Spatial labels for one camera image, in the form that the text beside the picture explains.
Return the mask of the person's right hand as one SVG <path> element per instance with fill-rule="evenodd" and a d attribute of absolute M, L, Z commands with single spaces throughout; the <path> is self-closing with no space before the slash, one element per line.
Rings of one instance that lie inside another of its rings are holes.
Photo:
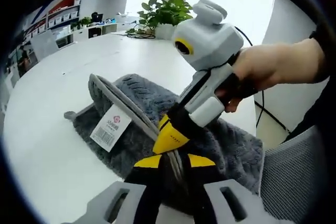
<path fill-rule="evenodd" d="M 277 84 L 313 83 L 324 64 L 318 42 L 252 46 L 242 50 L 233 65 L 240 81 L 251 81 L 257 91 Z"/>

